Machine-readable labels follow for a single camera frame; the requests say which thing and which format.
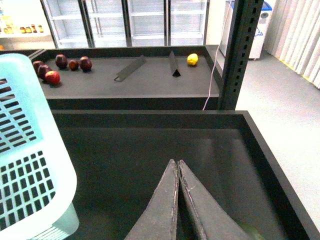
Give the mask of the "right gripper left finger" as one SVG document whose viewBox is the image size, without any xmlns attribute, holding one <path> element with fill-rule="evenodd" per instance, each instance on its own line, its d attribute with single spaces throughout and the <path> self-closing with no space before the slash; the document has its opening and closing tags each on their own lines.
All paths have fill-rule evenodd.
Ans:
<svg viewBox="0 0 320 240">
<path fill-rule="evenodd" d="M 171 159 L 153 195 L 126 240 L 175 240 L 179 198 L 178 166 Z"/>
</svg>

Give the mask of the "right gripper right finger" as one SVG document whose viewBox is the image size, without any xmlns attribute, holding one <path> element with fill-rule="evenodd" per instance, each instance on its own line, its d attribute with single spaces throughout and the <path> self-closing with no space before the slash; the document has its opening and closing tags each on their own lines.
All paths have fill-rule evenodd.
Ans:
<svg viewBox="0 0 320 240">
<path fill-rule="evenodd" d="M 224 211 L 183 160 L 178 162 L 178 176 L 185 208 L 197 239 L 251 239 Z"/>
</svg>

